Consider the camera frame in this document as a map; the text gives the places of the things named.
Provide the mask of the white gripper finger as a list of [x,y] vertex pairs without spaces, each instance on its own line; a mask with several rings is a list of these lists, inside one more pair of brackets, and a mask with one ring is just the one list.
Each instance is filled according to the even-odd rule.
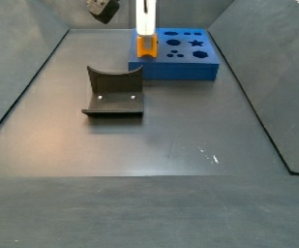
[[136,0],[136,31],[140,36],[155,32],[156,0]]

